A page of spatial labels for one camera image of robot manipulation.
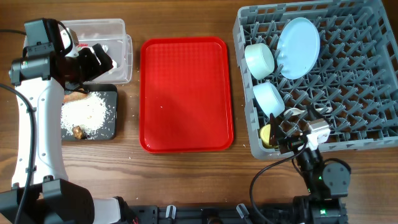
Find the black tray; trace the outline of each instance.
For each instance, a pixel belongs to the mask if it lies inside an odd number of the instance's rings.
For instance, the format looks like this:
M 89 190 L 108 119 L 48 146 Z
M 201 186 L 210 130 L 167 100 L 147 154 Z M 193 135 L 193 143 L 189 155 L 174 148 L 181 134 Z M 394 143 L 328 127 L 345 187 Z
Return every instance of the black tray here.
M 76 139 L 73 135 L 69 135 L 66 129 L 61 129 L 63 141 L 87 141 L 87 140 L 110 140 L 116 135 L 116 119 L 118 118 L 118 89 L 112 84 L 94 84 L 84 85 L 85 90 L 100 93 L 100 97 L 104 99 L 106 107 L 109 111 L 104 126 L 97 130 L 95 136 L 87 136 L 87 139 Z

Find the white granules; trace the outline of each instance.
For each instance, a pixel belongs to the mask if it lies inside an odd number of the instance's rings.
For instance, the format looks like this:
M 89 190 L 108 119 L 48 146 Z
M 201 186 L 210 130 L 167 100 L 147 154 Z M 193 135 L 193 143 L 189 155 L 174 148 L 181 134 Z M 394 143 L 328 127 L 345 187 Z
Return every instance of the white granules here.
M 61 112 L 61 128 L 66 129 L 69 135 L 73 135 L 75 126 L 89 136 L 96 134 L 99 128 L 104 126 L 109 111 L 104 99 L 98 92 L 91 92 L 82 100 L 65 103 Z

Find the wooden surface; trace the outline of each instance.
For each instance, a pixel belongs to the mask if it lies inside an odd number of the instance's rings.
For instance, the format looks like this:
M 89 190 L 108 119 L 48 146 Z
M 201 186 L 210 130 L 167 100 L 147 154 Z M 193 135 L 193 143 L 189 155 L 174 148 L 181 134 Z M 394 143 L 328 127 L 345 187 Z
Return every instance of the wooden surface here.
M 256 160 L 249 149 L 244 119 L 241 74 L 236 66 L 232 28 L 241 6 L 282 1 L 33 1 L 2 0 L 0 29 L 23 30 L 38 17 L 58 20 L 121 18 L 134 44 L 131 83 L 118 85 L 118 134 L 112 141 L 64 142 L 62 151 L 71 182 L 94 197 L 122 196 L 130 205 L 230 205 L 249 203 L 253 176 L 271 163 Z M 396 3 L 386 2 L 391 24 L 398 30 Z M 139 49 L 156 37 L 215 35 L 229 48 L 235 139 L 223 152 L 151 155 L 138 141 Z M 0 82 L 21 55 L 23 36 L 0 34 Z M 0 192 L 11 186 L 17 159 L 18 111 L 16 97 L 0 93 Z M 398 223 L 398 151 L 376 149 L 326 153 L 348 162 L 353 173 L 345 199 L 350 223 Z M 290 202 L 307 193 L 291 163 L 271 169 L 255 186 L 258 202 Z M 0 223 L 8 223 L 0 217 Z

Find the clear plastic container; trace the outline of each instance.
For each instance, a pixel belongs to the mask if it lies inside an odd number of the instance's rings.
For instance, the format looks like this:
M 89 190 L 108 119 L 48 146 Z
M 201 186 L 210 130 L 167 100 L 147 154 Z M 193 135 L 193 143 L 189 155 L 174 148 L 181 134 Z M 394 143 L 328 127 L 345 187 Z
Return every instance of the clear plastic container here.
M 92 47 L 95 44 L 107 45 L 107 54 L 118 66 L 90 83 L 129 83 L 132 77 L 132 41 L 126 34 L 122 19 L 86 19 L 62 21 L 65 27 L 76 32 L 79 44 Z

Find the white cup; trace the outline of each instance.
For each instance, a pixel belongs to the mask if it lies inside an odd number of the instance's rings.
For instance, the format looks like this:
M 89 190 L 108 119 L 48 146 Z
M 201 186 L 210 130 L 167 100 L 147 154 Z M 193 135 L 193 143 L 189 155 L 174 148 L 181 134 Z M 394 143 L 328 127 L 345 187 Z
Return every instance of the white cup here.
M 251 74 L 257 80 L 262 80 L 275 69 L 274 56 L 263 43 L 248 45 L 244 50 L 244 57 Z
M 285 110 L 285 103 L 273 84 L 261 83 L 254 86 L 253 91 L 257 102 L 268 118 L 271 113 L 277 117 Z

